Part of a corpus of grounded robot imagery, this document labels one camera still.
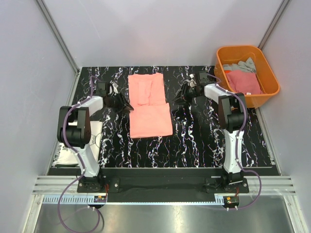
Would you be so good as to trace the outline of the salmon pink t-shirt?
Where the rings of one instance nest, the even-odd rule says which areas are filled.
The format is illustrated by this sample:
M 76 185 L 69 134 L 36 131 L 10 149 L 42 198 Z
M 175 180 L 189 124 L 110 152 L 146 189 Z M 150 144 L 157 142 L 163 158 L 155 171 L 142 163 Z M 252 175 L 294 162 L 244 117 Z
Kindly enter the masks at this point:
M 166 102 L 163 74 L 128 76 L 130 137 L 148 138 L 173 134 L 170 106 Z

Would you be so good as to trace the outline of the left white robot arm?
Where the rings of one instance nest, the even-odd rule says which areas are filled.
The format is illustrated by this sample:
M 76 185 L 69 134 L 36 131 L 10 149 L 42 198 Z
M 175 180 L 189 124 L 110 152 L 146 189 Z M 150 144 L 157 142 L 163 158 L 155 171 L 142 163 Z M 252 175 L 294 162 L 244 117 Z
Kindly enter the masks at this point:
M 133 107 L 118 90 L 116 83 L 97 82 L 96 90 L 85 100 L 59 110 L 57 140 L 73 152 L 82 177 L 90 178 L 88 187 L 94 192 L 104 189 L 105 180 L 98 176 L 100 166 L 90 148 L 90 117 L 103 108 L 116 113 L 133 111 Z

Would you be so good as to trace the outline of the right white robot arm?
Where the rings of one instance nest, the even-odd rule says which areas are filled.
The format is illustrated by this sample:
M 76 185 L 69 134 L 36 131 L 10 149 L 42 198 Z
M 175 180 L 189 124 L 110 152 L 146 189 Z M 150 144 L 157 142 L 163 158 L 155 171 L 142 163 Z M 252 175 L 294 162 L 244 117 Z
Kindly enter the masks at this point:
M 190 74 L 173 99 L 175 105 L 190 105 L 196 97 L 206 97 L 218 104 L 218 120 L 225 134 L 225 162 L 228 175 L 242 171 L 242 141 L 248 120 L 245 96 L 221 87 L 219 78 L 200 71 Z

